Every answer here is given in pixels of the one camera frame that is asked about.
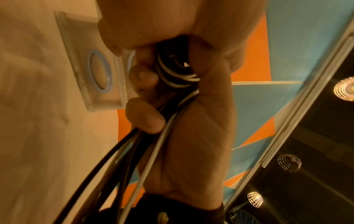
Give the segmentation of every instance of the circular hole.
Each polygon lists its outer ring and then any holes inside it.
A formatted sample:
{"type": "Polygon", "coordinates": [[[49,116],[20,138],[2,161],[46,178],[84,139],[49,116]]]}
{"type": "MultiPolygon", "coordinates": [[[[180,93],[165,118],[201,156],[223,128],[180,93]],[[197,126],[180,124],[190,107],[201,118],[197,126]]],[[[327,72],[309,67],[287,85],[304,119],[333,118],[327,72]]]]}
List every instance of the circular hole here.
{"type": "Polygon", "coordinates": [[[91,70],[94,78],[102,89],[107,86],[107,75],[100,58],[93,54],[91,56],[91,70]]]}

